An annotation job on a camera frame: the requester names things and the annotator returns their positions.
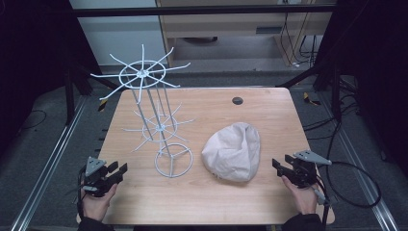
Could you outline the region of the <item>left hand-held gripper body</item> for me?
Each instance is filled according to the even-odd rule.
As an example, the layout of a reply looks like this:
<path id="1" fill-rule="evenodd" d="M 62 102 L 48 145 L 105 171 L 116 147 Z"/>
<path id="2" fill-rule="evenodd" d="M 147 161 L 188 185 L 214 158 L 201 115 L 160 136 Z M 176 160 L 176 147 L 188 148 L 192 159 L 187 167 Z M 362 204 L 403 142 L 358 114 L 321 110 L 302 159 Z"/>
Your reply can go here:
<path id="1" fill-rule="evenodd" d="M 111 186 L 110 173 L 107 172 L 107 162 L 89 157 L 85 169 L 85 178 L 82 189 L 95 197 L 104 196 Z"/>

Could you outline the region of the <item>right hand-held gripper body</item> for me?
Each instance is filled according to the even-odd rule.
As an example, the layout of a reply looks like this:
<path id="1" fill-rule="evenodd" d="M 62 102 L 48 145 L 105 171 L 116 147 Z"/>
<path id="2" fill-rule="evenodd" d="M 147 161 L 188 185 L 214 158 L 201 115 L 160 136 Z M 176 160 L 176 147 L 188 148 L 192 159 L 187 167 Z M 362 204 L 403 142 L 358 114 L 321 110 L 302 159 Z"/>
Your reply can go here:
<path id="1" fill-rule="evenodd" d="M 290 155 L 295 158 L 293 167 L 294 177 L 290 181 L 300 189 L 317 183 L 317 165 L 331 166 L 332 162 L 311 150 L 303 150 Z"/>

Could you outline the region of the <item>beige cloth hat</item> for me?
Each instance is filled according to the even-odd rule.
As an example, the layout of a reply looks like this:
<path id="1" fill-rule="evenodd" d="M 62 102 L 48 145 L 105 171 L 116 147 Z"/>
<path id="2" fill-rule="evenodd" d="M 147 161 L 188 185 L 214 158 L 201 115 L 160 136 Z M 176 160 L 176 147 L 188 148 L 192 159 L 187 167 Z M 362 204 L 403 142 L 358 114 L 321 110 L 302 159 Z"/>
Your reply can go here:
<path id="1" fill-rule="evenodd" d="M 260 149 L 258 130 L 251 124 L 237 122 L 218 130 L 207 140 L 201 159 L 217 178 L 248 182 L 258 171 Z"/>

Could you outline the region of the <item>white wire hat rack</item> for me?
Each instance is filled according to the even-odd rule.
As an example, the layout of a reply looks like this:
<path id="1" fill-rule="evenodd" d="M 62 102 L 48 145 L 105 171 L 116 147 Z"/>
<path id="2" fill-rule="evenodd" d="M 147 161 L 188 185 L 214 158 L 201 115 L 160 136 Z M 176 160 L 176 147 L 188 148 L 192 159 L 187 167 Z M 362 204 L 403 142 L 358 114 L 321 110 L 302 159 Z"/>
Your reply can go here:
<path id="1" fill-rule="evenodd" d="M 175 87 L 166 80 L 166 75 L 172 69 L 164 61 L 170 55 L 170 52 L 166 52 L 158 60 L 142 57 L 133 62 L 116 59 L 121 69 L 114 75 L 119 85 L 113 92 L 131 92 L 137 107 L 134 114 L 141 121 L 137 129 L 142 137 L 140 144 L 157 144 L 155 169 L 164 177 L 175 178 L 191 169 L 193 154 L 186 146 L 187 140 L 178 135 L 178 128 L 183 123 L 176 118 L 179 109 L 170 106 L 167 94 L 168 89 Z"/>

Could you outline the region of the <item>person's left hand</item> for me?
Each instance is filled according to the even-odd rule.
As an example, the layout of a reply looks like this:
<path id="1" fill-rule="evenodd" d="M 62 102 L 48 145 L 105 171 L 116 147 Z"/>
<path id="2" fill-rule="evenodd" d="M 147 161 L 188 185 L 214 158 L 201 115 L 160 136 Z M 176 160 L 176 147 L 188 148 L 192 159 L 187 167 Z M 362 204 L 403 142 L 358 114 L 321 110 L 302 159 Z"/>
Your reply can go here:
<path id="1" fill-rule="evenodd" d="M 117 184 L 113 184 L 109 191 L 102 197 L 95 197 L 81 190 L 83 216 L 102 221 L 110 207 L 111 199 L 114 197 Z"/>

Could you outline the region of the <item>person's right hand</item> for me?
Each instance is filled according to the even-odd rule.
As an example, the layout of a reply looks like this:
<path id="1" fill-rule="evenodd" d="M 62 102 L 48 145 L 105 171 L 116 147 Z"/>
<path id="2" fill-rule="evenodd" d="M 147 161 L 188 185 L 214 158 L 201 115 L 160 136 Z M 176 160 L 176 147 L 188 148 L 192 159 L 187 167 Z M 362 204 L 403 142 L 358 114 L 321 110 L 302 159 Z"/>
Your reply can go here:
<path id="1" fill-rule="evenodd" d="M 302 215 L 314 214 L 318 206 L 318 196 L 315 193 L 316 186 L 300 189 L 286 176 L 281 177 L 283 184 L 290 191 L 296 210 Z"/>

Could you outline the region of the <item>black metal stand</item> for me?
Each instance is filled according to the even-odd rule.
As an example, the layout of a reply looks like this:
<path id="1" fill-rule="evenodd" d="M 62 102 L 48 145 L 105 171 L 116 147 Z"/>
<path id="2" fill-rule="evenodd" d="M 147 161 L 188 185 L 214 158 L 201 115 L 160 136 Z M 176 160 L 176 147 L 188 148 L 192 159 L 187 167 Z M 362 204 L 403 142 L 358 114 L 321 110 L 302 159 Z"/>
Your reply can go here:
<path id="1" fill-rule="evenodd" d="M 342 113 L 340 106 L 340 67 L 336 63 L 320 63 L 303 71 L 291 80 L 277 85 L 277 88 L 291 88 L 296 83 L 312 76 L 317 75 L 313 84 L 313 88 L 317 91 L 325 90 L 328 86 L 331 87 L 331 112 L 334 118 L 341 122 Z"/>
<path id="2" fill-rule="evenodd" d="M 74 89 L 84 96 L 91 95 L 93 91 L 89 78 L 90 71 L 77 63 L 70 64 L 64 71 L 66 125 L 71 123 L 75 116 Z"/>

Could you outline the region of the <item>white cabinet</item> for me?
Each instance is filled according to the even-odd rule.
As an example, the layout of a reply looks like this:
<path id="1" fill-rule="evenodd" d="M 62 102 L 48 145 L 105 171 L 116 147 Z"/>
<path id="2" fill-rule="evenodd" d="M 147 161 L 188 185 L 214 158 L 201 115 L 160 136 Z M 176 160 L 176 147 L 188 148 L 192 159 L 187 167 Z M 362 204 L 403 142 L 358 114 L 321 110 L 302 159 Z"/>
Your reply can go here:
<path id="1" fill-rule="evenodd" d="M 156 0 L 69 0 L 74 10 L 156 7 Z M 157 15 L 80 17 L 79 22 L 100 66 L 118 65 L 111 55 L 126 63 L 145 57 L 159 60 L 166 52 Z"/>

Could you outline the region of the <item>wooden desk with drawer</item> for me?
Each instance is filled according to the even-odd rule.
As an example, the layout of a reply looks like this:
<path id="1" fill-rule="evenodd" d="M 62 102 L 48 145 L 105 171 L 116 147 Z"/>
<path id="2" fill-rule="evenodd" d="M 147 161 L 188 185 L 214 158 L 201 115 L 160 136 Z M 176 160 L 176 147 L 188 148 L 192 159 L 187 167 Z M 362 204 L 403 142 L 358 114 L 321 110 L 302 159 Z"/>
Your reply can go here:
<path id="1" fill-rule="evenodd" d="M 159 7 L 312 5 L 337 0 L 156 0 Z M 164 37 L 208 38 L 221 36 L 269 36 L 278 42 L 285 64 L 300 62 L 301 42 L 307 36 L 322 36 L 332 13 L 237 13 L 162 15 Z"/>

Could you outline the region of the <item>black crossbar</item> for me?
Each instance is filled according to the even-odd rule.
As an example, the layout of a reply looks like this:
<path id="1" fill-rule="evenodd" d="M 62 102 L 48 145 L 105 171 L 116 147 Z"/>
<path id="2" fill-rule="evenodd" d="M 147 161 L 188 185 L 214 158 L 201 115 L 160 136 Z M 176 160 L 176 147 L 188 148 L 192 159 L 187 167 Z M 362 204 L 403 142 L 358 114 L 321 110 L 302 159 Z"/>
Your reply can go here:
<path id="1" fill-rule="evenodd" d="M 338 9 L 337 4 L 312 5 L 248 5 L 248 6 L 196 6 L 160 8 L 79 9 L 67 11 L 76 17 L 196 15 L 237 13 L 329 13 Z"/>

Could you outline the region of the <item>aluminium floor rail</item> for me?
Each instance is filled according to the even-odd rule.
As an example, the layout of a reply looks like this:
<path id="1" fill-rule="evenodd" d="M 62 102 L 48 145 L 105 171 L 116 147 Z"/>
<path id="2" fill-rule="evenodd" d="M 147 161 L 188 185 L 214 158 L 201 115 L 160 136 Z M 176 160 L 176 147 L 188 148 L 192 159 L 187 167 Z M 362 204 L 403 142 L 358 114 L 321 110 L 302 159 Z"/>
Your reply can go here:
<path id="1" fill-rule="evenodd" d="M 42 169 L 36 184 L 29 194 L 24 206 L 14 219 L 10 231 L 26 231 L 39 203 L 49 185 L 49 182 L 60 162 L 61 157 L 72 137 L 72 134 L 83 114 L 86 107 L 87 96 L 80 96 L 78 104 L 74 107 L 72 119 L 66 124 L 62 133 L 59 136 L 44 168 Z"/>
<path id="2" fill-rule="evenodd" d="M 331 148 L 334 139 L 338 138 L 340 146 L 343 149 L 343 154 L 346 158 L 345 162 L 338 162 L 338 165 L 348 166 L 352 169 L 358 185 L 363 192 L 364 198 L 368 202 L 367 205 L 352 204 L 352 206 L 355 208 L 372 210 L 382 231 L 400 231 L 389 207 L 383 199 L 379 184 L 368 173 L 358 156 L 356 149 L 351 143 L 348 134 L 342 127 L 342 124 L 336 120 L 334 113 L 331 111 L 332 104 L 329 102 L 329 98 L 324 93 L 319 93 L 318 97 L 322 107 L 331 118 L 330 124 L 334 127 L 331 143 L 329 144 L 326 156 L 332 161 L 334 166 L 336 163 L 331 157 Z"/>

